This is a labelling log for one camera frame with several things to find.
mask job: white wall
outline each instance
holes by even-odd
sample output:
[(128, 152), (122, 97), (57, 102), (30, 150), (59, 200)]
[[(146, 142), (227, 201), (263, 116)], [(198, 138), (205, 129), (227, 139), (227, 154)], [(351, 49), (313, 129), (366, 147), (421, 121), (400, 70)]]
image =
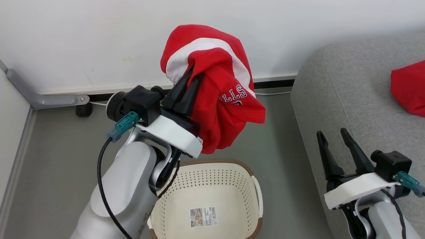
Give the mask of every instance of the white wall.
[(0, 71), (0, 204), (6, 191), (19, 142), (27, 120), (29, 103)]
[(181, 24), (238, 37), (253, 75), (297, 72), (318, 47), (425, 29), (424, 0), (4, 0), (0, 59), (37, 91), (168, 83)]

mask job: caster wheel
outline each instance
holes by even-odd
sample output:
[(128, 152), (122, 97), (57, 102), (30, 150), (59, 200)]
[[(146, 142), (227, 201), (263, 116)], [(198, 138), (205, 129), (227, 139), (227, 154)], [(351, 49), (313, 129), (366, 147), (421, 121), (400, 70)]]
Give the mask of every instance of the caster wheel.
[(75, 113), (78, 117), (89, 117), (93, 112), (93, 104), (87, 103), (86, 105), (77, 105)]

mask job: white plastic basket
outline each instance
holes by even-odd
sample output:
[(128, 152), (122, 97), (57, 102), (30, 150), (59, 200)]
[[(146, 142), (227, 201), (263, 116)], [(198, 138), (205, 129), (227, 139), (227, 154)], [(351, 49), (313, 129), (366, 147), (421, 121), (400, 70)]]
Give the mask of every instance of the white plastic basket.
[[(194, 226), (203, 208), (209, 216)], [(251, 169), (237, 160), (209, 159), (181, 164), (147, 224), (153, 239), (253, 239), (262, 217), (263, 197)]]

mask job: barcode label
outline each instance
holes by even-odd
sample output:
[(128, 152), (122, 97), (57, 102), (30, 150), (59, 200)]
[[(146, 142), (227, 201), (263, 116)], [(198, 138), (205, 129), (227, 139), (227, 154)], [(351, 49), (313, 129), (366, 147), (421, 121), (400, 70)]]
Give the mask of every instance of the barcode label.
[(213, 220), (217, 220), (217, 214), (215, 213), (215, 207), (212, 207), (211, 208), (211, 215), (212, 215), (212, 219)]
[(195, 208), (190, 210), (190, 227), (205, 227), (217, 225), (215, 207)]

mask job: gray sofa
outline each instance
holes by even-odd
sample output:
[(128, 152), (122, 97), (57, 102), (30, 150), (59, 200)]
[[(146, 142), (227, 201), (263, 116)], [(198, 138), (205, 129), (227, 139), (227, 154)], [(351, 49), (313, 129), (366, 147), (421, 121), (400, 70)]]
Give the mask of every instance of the gray sofa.
[[(326, 180), (316, 132), (323, 131), (345, 173), (355, 165), (344, 145), (345, 127), (366, 155), (380, 149), (412, 159), (410, 174), (425, 184), (425, 118), (408, 113), (390, 93), (394, 69), (425, 60), (425, 34), (333, 44), (312, 55), (298, 72), (291, 101), (329, 227), (350, 238), (341, 210), (328, 210)], [(425, 199), (410, 193), (397, 200), (404, 216), (425, 238)]]

